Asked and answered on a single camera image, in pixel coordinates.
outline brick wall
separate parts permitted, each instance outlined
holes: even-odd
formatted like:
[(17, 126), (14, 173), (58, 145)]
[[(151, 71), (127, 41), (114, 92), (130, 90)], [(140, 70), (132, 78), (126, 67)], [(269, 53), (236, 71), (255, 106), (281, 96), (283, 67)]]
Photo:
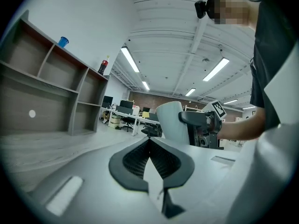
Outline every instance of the brick wall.
[[(129, 100), (133, 100), (134, 104), (140, 107), (140, 110), (143, 109), (143, 107), (148, 107), (152, 109), (156, 109), (158, 106), (171, 102), (171, 101), (180, 101), (182, 106), (188, 106), (191, 108), (197, 108), (202, 109), (205, 107), (205, 104), (191, 102), (187, 100), (182, 99), (176, 99), (176, 98), (168, 98), (158, 95), (149, 95), (149, 94), (143, 94), (138, 92), (130, 92)], [(225, 109), (227, 116), (225, 117), (226, 122), (234, 122), (236, 117), (242, 117), (242, 113), (238, 111), (233, 110), (227, 110)]]

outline desk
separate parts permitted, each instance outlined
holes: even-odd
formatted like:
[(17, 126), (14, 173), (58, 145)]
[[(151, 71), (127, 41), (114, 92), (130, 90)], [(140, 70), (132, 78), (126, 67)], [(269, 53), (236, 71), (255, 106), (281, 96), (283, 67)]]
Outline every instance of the desk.
[(158, 121), (153, 121), (153, 120), (145, 119), (145, 118), (142, 118), (141, 116), (126, 114), (126, 113), (118, 112), (116, 110), (112, 110), (112, 109), (108, 109), (108, 108), (102, 108), (102, 109), (106, 110), (106, 111), (109, 111), (110, 112), (110, 117), (112, 117), (112, 113), (114, 113), (114, 114), (122, 116), (122, 117), (134, 118), (135, 122), (134, 122), (132, 136), (135, 136), (138, 133), (141, 121), (144, 122), (144, 123), (148, 123), (148, 124), (155, 124), (155, 125), (159, 125), (160, 124), (160, 122), (158, 122)]

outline ceiling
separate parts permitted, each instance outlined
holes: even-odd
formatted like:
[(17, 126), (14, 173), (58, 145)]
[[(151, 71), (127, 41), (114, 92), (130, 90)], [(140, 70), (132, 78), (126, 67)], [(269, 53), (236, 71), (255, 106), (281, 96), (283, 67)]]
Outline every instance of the ceiling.
[[(215, 25), (208, 16), (199, 20), (194, 7), (198, 0), (133, 1), (140, 21), (124, 45), (140, 73), (133, 71), (120, 52), (112, 68), (113, 76), (132, 91), (187, 98), (185, 94), (195, 88), (189, 100), (207, 103), (211, 99), (238, 99), (226, 106), (251, 106), (253, 30)], [(203, 81), (222, 56), (230, 62), (208, 82)], [(149, 92), (142, 81), (148, 83)]]

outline white cylinder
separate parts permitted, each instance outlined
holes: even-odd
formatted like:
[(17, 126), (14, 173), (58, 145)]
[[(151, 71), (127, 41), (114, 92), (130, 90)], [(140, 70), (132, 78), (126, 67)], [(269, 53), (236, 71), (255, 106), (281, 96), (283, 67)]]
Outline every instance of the white cylinder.
[(189, 145), (187, 124), (178, 119), (178, 113), (182, 111), (181, 102), (173, 101), (160, 105), (157, 108), (157, 116), (166, 139)]

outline black t-shirt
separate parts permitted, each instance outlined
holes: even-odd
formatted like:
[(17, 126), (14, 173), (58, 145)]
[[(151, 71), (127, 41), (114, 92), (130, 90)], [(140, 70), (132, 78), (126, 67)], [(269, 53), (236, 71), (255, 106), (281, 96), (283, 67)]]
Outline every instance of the black t-shirt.
[(289, 21), (273, 0), (260, 3), (255, 37), (250, 103), (265, 108), (267, 130), (280, 121), (264, 88), (282, 67), (296, 41)]

